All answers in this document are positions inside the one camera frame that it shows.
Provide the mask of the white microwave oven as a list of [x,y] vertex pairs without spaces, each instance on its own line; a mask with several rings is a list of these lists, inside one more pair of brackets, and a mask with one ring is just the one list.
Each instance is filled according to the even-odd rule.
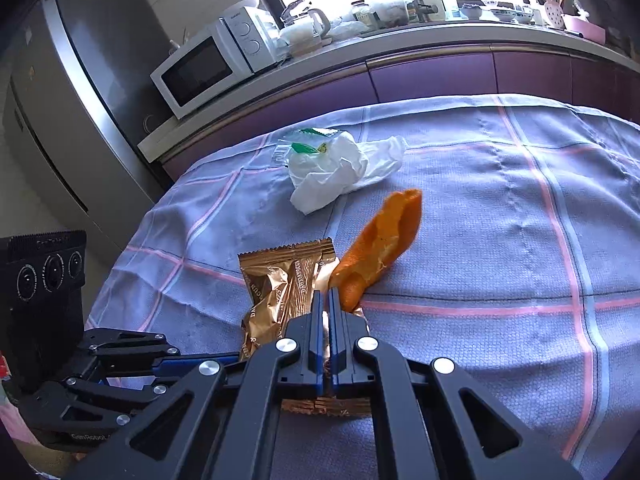
[[272,15],[254,6],[217,18],[166,58],[151,74],[177,118],[183,118],[284,57]]

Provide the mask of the white polka dot utensil holder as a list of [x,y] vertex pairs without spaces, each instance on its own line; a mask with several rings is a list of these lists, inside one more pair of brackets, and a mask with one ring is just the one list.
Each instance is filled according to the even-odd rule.
[[555,0],[546,0],[544,2],[544,15],[551,28],[556,30],[563,30],[565,28],[562,6]]

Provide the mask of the blue checked tablecloth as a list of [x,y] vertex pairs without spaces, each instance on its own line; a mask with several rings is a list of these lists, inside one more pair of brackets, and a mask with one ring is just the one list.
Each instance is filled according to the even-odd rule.
[[639,124],[502,94],[397,101],[316,117],[359,141],[402,136],[401,168],[313,214],[276,151],[292,128],[207,151],[144,216],[89,327],[235,351],[242,252],[332,238],[346,252],[390,193],[417,188],[416,240],[373,285],[375,337],[448,356],[587,479],[639,429]]

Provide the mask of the crumpled white plastic bag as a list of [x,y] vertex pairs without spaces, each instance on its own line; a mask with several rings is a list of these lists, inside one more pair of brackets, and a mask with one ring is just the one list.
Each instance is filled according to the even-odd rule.
[[306,216],[385,180],[401,168],[407,150],[401,136],[358,142],[345,130],[303,128],[279,141],[273,163],[288,170],[290,202]]

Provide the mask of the large orange peel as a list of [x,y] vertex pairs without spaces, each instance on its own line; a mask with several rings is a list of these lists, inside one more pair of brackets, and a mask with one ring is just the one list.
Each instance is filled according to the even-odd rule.
[[329,286],[337,289],[343,311],[356,310],[366,290],[411,246],[421,219],[418,188],[387,196],[331,274]]

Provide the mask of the pink container on counter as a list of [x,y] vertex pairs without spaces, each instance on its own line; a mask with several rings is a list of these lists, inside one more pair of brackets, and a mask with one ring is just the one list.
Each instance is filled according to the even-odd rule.
[[599,25],[592,24],[580,16],[563,15],[565,29],[597,44],[605,44],[606,31]]

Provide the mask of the silver refrigerator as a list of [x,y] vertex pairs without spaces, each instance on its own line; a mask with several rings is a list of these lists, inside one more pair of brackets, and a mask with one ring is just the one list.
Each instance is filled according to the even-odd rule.
[[41,0],[17,37],[3,127],[63,226],[112,266],[172,185],[139,148],[171,118],[151,80],[169,40],[148,0]]

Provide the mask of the purple kitchen cabinet counter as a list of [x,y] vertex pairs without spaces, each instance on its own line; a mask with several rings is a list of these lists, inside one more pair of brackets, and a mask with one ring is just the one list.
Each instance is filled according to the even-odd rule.
[[342,108],[429,96],[519,93],[639,118],[639,64],[596,42],[535,26],[457,22],[375,32],[268,70],[139,148],[178,178],[226,146]]

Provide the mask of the gold foil snack wrapper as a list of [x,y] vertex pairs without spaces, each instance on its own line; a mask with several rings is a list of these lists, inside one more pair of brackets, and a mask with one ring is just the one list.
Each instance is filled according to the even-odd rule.
[[242,319],[242,360],[282,338],[293,318],[310,313],[315,292],[344,285],[349,270],[361,272],[370,284],[382,269],[373,252],[357,250],[340,260],[329,238],[243,252],[239,264],[253,303]]

